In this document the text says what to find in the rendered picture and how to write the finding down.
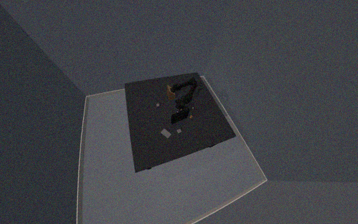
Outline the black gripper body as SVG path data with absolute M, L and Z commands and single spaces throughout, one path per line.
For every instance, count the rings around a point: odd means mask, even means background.
M 176 102 L 176 103 L 180 102 L 180 99 L 175 100 L 175 102 Z M 188 110 L 189 110 L 189 108 L 188 108 L 187 106 L 185 106 L 185 107 L 183 108 L 183 111 L 184 111 L 184 112 L 186 112 L 186 111 L 188 111 Z

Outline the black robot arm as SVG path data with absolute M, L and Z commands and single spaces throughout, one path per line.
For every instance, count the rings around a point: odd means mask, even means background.
M 191 78 L 189 81 L 186 81 L 182 84 L 174 84 L 172 88 L 170 88 L 171 92 L 175 92 L 176 90 L 180 90 L 182 87 L 192 85 L 191 89 L 186 95 L 183 95 L 180 102 L 176 105 L 177 109 L 183 109 L 185 107 L 185 104 L 188 104 L 193 97 L 193 93 L 197 87 L 197 81 L 194 78 Z M 187 101 L 186 101 L 187 100 Z

